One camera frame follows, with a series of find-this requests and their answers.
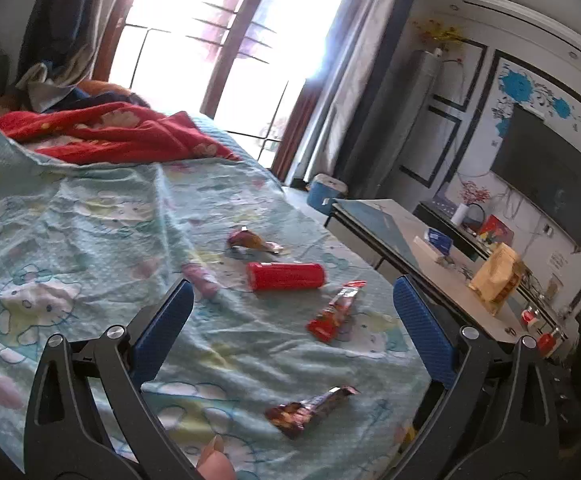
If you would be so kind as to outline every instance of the mattress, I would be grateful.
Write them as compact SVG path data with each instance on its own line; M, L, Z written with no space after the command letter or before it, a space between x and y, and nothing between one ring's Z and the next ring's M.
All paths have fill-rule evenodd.
M186 456L196 463L221 434L240 480L375 478L430 381L391 284L290 206L227 134L196 122L244 160L78 167L0 132L0 446L22 466L26 405L51 334L98 337L183 275L196 288L192 314L143 394ZM241 225L284 253L227 248ZM328 283L253 293L246 263L273 260L320 263ZM337 339L323 344L306 324L349 280L367 286ZM360 394L297 440L263 416L344 384ZM93 388L113 446L131 458L103 391Z

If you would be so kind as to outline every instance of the white vase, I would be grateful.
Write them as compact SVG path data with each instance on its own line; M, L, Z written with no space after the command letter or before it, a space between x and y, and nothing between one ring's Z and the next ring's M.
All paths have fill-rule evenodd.
M466 213L468 211L469 211L469 206L467 206L466 204L459 204L457 206L457 210L455 211L455 214L453 215L453 218L451 218L451 223L453 225L460 226L461 223L464 221L464 218L466 218Z

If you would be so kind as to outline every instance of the blue package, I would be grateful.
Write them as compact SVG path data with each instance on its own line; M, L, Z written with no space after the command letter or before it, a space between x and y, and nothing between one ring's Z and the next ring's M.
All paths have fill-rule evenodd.
M430 243L430 245L437 248L444 256L448 256L451 252L453 240L447 237L444 233L439 232L437 229L429 227L424 238L428 243Z

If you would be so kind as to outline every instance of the yellow bag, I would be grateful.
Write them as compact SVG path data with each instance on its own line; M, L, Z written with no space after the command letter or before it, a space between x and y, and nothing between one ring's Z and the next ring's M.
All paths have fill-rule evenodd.
M525 272L526 265L519 254L508 245L499 244L475 273L469 288L477 292L488 312L496 316Z

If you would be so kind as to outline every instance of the wall-mounted television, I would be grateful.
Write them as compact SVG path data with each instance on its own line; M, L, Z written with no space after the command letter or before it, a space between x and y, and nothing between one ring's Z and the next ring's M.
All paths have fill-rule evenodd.
M581 244L581 153L542 118L515 105L491 171Z

